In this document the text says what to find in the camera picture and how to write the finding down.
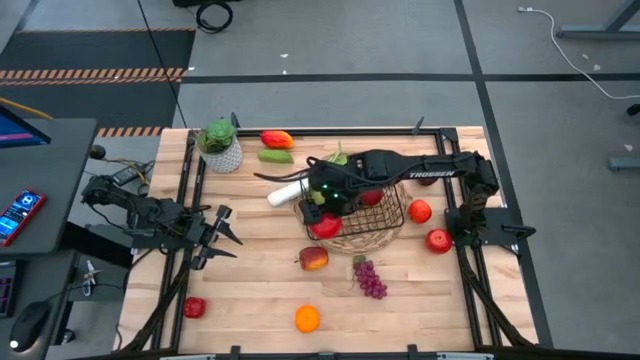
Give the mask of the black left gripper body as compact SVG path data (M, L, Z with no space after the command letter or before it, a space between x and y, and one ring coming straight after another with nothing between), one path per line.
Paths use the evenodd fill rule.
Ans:
M190 242L193 248L207 246L215 231L214 225L208 224L202 215L195 214L186 219L183 238Z

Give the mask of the red and yellow apple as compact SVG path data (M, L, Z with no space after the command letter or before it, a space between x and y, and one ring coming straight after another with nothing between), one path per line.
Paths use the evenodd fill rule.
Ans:
M315 271L328 264L329 254L323 247L306 247L299 252L296 262L304 271Z

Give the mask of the red bell pepper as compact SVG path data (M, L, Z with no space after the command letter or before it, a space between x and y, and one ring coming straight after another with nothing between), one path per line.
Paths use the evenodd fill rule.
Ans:
M207 302L203 298L188 297L183 306L183 315L189 319L201 318L206 312Z

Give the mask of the green cucumber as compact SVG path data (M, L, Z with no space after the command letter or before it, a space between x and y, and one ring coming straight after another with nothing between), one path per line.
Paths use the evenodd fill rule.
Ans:
M275 163L275 164L293 164L294 159L292 155L284 150L279 149L264 149L258 153L258 159L262 162Z

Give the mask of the red orange mango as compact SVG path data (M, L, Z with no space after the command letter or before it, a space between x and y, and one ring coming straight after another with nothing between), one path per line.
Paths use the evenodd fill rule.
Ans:
M294 147L293 137L282 130L262 131L260 140L269 149L291 149Z

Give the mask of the orange fruit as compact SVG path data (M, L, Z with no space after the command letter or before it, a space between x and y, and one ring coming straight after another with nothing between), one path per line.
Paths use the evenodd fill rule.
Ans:
M299 307L295 312L294 325L300 333L314 332L320 326L319 311L311 305Z

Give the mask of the white and green leek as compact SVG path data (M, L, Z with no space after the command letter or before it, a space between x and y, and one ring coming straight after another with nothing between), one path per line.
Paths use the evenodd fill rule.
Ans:
M324 157L324 160L331 163L344 165L348 160L348 155L342 151L341 143L338 143L338 150ZM303 195L309 189L309 182L307 178L298 178L292 183L273 191L267 196L267 201L273 207L283 205L301 195Z

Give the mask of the orange red tomato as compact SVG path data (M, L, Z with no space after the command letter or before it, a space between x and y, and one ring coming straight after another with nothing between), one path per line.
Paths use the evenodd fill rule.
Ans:
M408 215L414 223L426 223L432 217L432 209L426 201L418 199L409 205Z

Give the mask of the purple grape bunch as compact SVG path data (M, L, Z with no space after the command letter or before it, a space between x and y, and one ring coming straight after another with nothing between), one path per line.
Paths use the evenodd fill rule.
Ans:
M359 285L366 297L382 300L388 293L388 287L382 282L375 270L375 264L364 255L357 255L352 260L353 281Z

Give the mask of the black power adapter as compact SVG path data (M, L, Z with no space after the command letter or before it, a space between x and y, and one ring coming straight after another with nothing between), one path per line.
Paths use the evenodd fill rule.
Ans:
M139 180L142 184L148 184L146 174L151 170L151 163L127 163L124 168L111 175L112 181L118 186L124 186L134 180Z

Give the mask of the red smartphone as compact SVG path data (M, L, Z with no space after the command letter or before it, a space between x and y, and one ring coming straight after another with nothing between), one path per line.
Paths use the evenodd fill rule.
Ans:
M9 246L46 201L44 194L24 189L0 214L0 246Z

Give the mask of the black computer mouse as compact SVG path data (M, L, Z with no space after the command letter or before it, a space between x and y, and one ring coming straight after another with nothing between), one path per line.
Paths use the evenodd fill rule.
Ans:
M21 353L32 347L47 321L50 305L47 301L29 304L17 317L12 326L9 347Z

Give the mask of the computer monitor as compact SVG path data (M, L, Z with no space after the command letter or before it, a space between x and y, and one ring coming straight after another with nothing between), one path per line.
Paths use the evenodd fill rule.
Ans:
M0 148L50 144L51 138L0 105Z

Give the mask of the grey table foot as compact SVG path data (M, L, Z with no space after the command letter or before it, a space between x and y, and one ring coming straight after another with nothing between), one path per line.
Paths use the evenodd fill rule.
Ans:
M617 172L621 170L640 170L640 157L611 157L608 168Z

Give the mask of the grey table leg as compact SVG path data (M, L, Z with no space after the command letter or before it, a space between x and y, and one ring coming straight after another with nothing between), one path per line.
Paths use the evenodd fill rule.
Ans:
M600 40L640 40L640 25L628 22L640 11L640 0L626 0L601 25L562 25L556 31L558 38L584 38Z

